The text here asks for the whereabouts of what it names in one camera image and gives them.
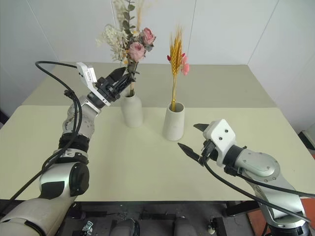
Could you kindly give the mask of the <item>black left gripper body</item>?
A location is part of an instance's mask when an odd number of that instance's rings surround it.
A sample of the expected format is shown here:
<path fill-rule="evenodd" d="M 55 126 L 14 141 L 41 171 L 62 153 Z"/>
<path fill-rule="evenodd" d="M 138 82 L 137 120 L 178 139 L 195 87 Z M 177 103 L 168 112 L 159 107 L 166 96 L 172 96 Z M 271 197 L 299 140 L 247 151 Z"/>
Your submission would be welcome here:
<path fill-rule="evenodd" d="M 107 100 L 107 101 L 116 101 L 118 100 L 122 92 L 121 90 L 121 81 L 115 81 L 110 76 L 104 78 L 100 77 L 97 80 L 96 88 L 97 91 Z"/>

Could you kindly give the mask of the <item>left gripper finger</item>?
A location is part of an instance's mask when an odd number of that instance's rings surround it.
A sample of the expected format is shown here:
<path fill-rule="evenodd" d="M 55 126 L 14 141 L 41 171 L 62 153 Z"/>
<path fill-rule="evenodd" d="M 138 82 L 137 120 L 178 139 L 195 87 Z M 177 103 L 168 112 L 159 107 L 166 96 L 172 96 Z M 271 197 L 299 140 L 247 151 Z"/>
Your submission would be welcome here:
<path fill-rule="evenodd" d="M 121 94 L 131 83 L 135 82 L 135 74 L 124 74 L 116 83 L 115 90 L 117 94 Z"/>
<path fill-rule="evenodd" d="M 117 68 L 109 74 L 108 78 L 110 78 L 115 83 L 121 79 L 121 77 L 124 75 L 125 70 L 125 67 Z"/>

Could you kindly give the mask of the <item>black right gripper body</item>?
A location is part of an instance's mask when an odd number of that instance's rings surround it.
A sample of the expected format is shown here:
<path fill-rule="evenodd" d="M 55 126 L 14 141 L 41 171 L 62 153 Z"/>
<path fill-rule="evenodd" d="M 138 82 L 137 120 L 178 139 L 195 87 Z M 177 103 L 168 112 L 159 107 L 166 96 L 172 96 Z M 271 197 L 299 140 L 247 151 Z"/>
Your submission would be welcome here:
<path fill-rule="evenodd" d="M 209 161 L 210 159 L 213 161 L 217 161 L 218 151 L 216 150 L 216 146 L 213 141 L 205 140 L 203 143 L 204 147 L 202 149 L 201 156 L 205 161 Z"/>

